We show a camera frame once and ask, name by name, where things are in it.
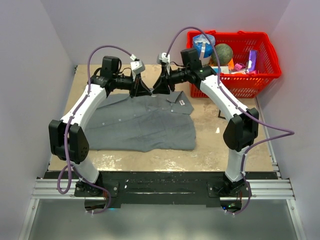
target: gray floor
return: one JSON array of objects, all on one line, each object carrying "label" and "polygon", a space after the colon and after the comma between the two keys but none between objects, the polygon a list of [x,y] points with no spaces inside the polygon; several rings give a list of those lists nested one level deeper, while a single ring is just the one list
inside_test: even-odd
[{"label": "gray floor", "polygon": [[296,240],[285,200],[235,217],[201,205],[123,205],[91,216],[83,200],[41,200],[30,240]]}]

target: watermelon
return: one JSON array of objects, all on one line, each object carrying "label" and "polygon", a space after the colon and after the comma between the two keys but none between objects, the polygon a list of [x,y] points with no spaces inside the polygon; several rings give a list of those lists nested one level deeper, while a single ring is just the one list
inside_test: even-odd
[{"label": "watermelon", "polygon": [[[226,66],[234,56],[234,52],[232,51],[232,48],[225,43],[217,44],[214,48],[218,55],[220,65]],[[218,63],[217,63],[216,55],[214,52],[212,53],[211,57],[212,57],[213,64],[217,66]]]}]

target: table top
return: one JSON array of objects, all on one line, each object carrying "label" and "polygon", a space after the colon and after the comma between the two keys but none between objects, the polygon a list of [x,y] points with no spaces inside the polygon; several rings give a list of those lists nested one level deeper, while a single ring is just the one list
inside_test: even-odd
[{"label": "table top", "polygon": [[[90,72],[101,67],[91,65]],[[142,80],[151,88],[161,72],[160,65],[146,65]],[[87,84],[87,65],[78,65],[64,114],[67,113],[82,93]],[[154,149],[149,152],[123,150],[90,150],[89,158],[100,171],[225,171],[228,164],[228,147],[223,140],[227,121],[218,118],[219,109],[209,98],[190,97],[189,83],[176,85],[176,91],[184,91],[194,110],[190,115],[196,130],[196,147],[192,151]],[[115,90],[111,94],[128,93],[127,90]],[[256,107],[254,99],[241,99],[248,108]],[[259,126],[255,142],[265,138],[263,127]],[[65,161],[52,156],[49,171],[61,170]],[[246,163],[246,171],[273,171],[270,154],[266,143],[253,148]]]}]

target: white wall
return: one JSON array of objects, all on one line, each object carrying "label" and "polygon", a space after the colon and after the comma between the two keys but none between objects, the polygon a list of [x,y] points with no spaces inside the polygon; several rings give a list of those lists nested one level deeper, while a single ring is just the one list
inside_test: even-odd
[{"label": "white wall", "polygon": [[19,237],[73,65],[39,0],[0,1],[0,239]]},{"label": "white wall", "polygon": [[[90,52],[104,44],[126,48],[144,61],[156,63],[183,27],[217,31],[271,33],[290,0],[41,0],[61,42],[75,64],[87,63]],[[171,57],[180,61],[187,31],[177,39]],[[97,53],[119,56],[117,50]]]},{"label": "white wall", "polygon": [[267,122],[296,132],[272,145],[309,240],[320,236],[319,9],[319,1],[291,0],[271,35],[283,74],[259,96]]}]

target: red laundry basket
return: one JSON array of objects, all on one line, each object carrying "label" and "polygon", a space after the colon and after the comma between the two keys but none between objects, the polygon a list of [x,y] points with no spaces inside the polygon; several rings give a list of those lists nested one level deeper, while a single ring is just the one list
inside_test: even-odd
[{"label": "red laundry basket", "polygon": [[[215,37],[215,43],[228,44],[233,50],[234,64],[246,64],[250,50],[257,50],[255,69],[257,74],[225,74],[221,73],[221,81],[236,98],[251,99],[256,97],[273,79],[281,76],[281,69],[274,46],[264,32],[216,32],[206,31]],[[187,48],[192,48],[192,39],[201,34],[199,31],[187,33]],[[207,98],[203,92],[190,84],[193,98]]]}]

